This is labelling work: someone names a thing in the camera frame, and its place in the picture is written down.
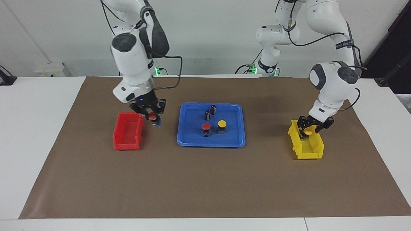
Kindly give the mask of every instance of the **brown table surface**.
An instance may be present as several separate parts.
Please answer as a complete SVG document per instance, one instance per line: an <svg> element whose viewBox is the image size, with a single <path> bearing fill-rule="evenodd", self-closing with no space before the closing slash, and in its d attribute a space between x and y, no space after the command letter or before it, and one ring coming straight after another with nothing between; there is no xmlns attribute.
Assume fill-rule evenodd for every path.
<svg viewBox="0 0 411 231"><path fill-rule="evenodd" d="M142 150L122 152L112 134L130 109L111 94L119 82L85 80L20 219L411 215L354 110L321 132L323 159L296 160L287 130L318 96L308 79L183 79L157 91L168 100L163 126L146 123ZM185 102L241 105L246 145L179 146Z"/></svg>

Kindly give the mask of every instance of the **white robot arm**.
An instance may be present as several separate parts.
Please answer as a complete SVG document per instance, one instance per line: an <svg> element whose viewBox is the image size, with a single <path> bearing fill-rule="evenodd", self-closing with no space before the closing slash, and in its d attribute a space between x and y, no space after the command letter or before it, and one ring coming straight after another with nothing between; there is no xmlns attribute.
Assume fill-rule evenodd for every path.
<svg viewBox="0 0 411 231"><path fill-rule="evenodd" d="M310 74L311 83L320 91L318 99L309 111L301 116L298 126L303 130L317 125L318 133L334 122L332 116L355 91L361 69L354 50L354 42L348 23L339 10L338 0L280 0L276 9L279 25L267 25L257 31L257 40L263 47L258 73L272 76L276 72L280 51L276 45L294 44L300 37L295 18L305 3L308 26L315 32L334 40L339 61L316 64Z"/></svg>
<svg viewBox="0 0 411 231"><path fill-rule="evenodd" d="M161 126L166 100L158 100L150 68L153 58L169 50L167 37L147 0L100 0L103 8L115 10L121 22L111 28L111 52L122 81L113 94L137 113L144 114L154 126Z"/></svg>

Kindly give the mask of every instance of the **green light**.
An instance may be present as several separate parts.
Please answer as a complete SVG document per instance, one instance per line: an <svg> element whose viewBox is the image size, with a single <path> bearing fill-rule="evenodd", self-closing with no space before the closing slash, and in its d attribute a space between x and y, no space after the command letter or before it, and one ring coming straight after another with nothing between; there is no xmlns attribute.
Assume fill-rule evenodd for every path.
<svg viewBox="0 0 411 231"><path fill-rule="evenodd" d="M160 70L160 68L155 68L155 73L156 73L156 75L157 76L160 76L161 75L161 70Z"/></svg>

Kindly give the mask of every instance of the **gray wall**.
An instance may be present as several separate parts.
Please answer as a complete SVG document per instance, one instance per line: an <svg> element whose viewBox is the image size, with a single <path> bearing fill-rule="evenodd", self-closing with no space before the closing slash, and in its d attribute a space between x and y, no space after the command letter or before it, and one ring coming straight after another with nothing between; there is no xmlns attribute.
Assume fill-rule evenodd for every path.
<svg viewBox="0 0 411 231"><path fill-rule="evenodd" d="M363 59L384 39L408 0L340 0ZM277 0L150 0L170 42L181 55L183 74L232 74L250 63L260 46L259 26L276 24ZM112 24L116 19L110 17ZM302 44L319 38L298 16ZM116 75L110 30L98 0L0 0L0 65L34 76L36 63L64 62L75 76ZM317 62L337 59L331 39L307 47L280 46L281 76L307 76ZM177 74L178 60L158 60Z"/></svg>

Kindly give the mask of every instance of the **yellow plastic container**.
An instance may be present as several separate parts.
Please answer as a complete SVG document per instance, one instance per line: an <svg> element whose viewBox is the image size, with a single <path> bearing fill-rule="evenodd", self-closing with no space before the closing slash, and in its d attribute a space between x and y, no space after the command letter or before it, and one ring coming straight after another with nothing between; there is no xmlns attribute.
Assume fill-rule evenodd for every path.
<svg viewBox="0 0 411 231"><path fill-rule="evenodd" d="M321 159L324 153L324 143L319 133L315 133L317 126L306 128L306 134L311 133L307 140L301 141L297 126L297 120L291 121L288 135L293 142L293 151L297 154L297 159Z"/></svg>

